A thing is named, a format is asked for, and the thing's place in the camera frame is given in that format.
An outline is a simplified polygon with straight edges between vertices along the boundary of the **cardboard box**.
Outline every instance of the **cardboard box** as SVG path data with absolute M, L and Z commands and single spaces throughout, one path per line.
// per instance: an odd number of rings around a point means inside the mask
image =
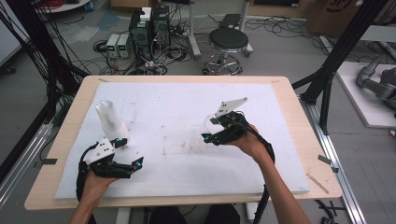
M 308 14 L 306 30 L 314 35 L 340 37 L 355 16 L 358 0 L 317 1 Z
M 112 7 L 155 7 L 157 0 L 111 0 Z

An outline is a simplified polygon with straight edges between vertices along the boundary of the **stool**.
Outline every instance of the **stool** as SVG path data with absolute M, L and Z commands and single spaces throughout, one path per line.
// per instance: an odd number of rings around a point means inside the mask
M 240 52 L 248 46 L 248 36 L 233 28 L 219 28 L 209 35 L 209 44 L 221 54 L 210 56 L 203 68 L 204 75 L 236 75 L 242 72 L 239 61 L 229 53 Z

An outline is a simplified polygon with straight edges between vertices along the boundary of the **chair leg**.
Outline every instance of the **chair leg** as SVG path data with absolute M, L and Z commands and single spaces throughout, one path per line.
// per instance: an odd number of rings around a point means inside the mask
M 223 51 L 221 54 L 210 56 L 205 62 L 203 70 L 216 75 L 236 75 L 242 72 L 239 61 Z

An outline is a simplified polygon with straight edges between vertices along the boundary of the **desk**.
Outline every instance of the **desk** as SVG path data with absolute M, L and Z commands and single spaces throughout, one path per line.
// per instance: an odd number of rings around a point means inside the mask
M 200 76 L 165 76 L 165 77 L 86 77 L 78 91 L 76 99 L 64 120 L 57 138 L 49 152 L 48 158 L 58 159 L 55 165 L 44 165 L 25 202 L 26 209 L 61 209 L 74 208 L 77 200 L 56 200 L 55 192 L 62 177 L 63 168 L 70 148 L 73 146 L 79 127 L 92 103 L 96 88 L 101 82 L 177 82 L 177 83 L 263 83 L 271 84 L 279 106 L 289 127 L 290 136 L 296 146 L 311 191 L 295 195 L 297 199 L 338 198 L 342 191 L 330 166 L 318 160 L 324 155 L 318 140 L 302 110 L 300 103 L 285 77 L 200 77 Z M 248 203 L 260 200 L 260 195 L 212 195 L 212 196 L 173 196 L 147 198 L 103 199 L 99 206 L 155 206 L 167 204 L 211 204 L 211 203 Z

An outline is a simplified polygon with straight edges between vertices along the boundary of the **forearm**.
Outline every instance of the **forearm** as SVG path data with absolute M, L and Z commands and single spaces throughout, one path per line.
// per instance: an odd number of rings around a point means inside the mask
M 265 179 L 265 186 L 271 196 L 279 223 L 310 223 L 304 210 L 291 194 L 268 153 L 260 153 L 255 161 L 259 164 Z
M 91 217 L 93 209 L 97 206 L 97 203 L 92 202 L 83 202 L 81 201 L 77 208 L 75 214 L 69 221 L 69 224 L 82 224 L 88 223 L 88 220 Z

